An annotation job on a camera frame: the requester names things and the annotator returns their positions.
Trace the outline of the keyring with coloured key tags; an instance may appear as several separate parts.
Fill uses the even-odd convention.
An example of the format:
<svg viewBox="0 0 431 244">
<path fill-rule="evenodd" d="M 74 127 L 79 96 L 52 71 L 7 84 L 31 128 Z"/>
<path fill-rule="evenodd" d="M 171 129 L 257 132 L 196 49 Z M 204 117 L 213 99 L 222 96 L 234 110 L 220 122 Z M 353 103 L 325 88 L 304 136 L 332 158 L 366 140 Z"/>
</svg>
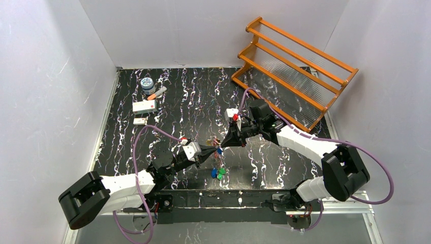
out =
<svg viewBox="0 0 431 244">
<path fill-rule="evenodd" d="M 212 135 L 209 139 L 207 139 L 206 144 L 209 146 L 214 146 L 216 148 L 212 156 L 214 163 L 211 170 L 211 177 L 213 179 L 221 181 L 227 172 L 222 162 L 223 149 L 221 148 L 221 141 L 217 136 Z"/>
</svg>

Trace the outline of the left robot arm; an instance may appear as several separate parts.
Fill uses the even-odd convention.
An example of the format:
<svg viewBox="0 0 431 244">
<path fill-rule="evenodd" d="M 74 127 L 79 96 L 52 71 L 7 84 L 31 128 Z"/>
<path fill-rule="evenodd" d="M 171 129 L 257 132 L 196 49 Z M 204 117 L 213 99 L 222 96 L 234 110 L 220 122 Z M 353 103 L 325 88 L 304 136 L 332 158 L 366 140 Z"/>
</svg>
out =
<svg viewBox="0 0 431 244">
<path fill-rule="evenodd" d="M 192 165 L 199 167 L 217 149 L 217 146 L 190 142 L 178 154 L 166 154 L 137 174 L 100 176 L 96 171 L 86 173 L 58 197 L 70 229 L 80 229 L 107 212 L 142 207 L 141 195 L 149 201 L 171 184 L 177 172 Z"/>
</svg>

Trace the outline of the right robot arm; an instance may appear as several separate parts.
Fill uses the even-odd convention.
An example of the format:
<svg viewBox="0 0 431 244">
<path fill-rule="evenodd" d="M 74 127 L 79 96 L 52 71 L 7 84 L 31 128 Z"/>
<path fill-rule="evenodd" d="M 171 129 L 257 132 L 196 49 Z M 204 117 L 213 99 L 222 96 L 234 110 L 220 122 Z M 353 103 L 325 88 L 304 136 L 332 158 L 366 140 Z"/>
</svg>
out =
<svg viewBox="0 0 431 244">
<path fill-rule="evenodd" d="M 221 147 L 244 147 L 246 139 L 261 135 L 265 140 L 292 149 L 318 164 L 322 176 L 306 179 L 290 189 L 288 197 L 291 201 L 306 203 L 328 197 L 346 201 L 370 180 L 356 148 L 298 131 L 279 118 L 262 99 L 255 100 L 250 110 L 252 118 L 241 117 L 236 108 L 225 110 L 229 129 Z"/>
</svg>

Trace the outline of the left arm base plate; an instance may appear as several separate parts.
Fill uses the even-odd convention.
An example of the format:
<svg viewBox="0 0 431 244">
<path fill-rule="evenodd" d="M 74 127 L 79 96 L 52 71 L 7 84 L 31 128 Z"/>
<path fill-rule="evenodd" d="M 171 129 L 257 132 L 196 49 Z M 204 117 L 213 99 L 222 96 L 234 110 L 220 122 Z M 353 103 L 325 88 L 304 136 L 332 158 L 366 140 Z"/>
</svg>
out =
<svg viewBox="0 0 431 244">
<path fill-rule="evenodd" d="M 160 212 L 169 212 L 173 208 L 173 196 L 170 194 L 148 194 L 145 195 L 146 204 L 150 210 L 150 212 L 153 213 L 160 213 Z M 142 202 L 139 195 L 137 195 L 138 202 L 136 203 L 137 206 L 126 206 L 122 209 L 123 212 L 128 213 L 144 213 L 146 212 L 146 209 L 144 207 L 144 203 Z"/>
</svg>

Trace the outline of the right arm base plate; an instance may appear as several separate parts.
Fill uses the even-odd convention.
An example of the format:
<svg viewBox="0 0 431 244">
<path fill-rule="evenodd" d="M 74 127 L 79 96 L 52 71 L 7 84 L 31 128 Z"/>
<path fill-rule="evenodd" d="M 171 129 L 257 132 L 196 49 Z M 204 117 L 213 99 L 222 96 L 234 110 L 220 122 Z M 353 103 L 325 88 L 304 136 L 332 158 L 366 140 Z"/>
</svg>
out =
<svg viewBox="0 0 431 244">
<path fill-rule="evenodd" d="M 275 193 L 264 201 L 275 212 L 297 211 L 300 215 L 310 215 L 314 211 L 321 211 L 323 207 L 317 199 L 304 201 L 297 194 Z"/>
</svg>

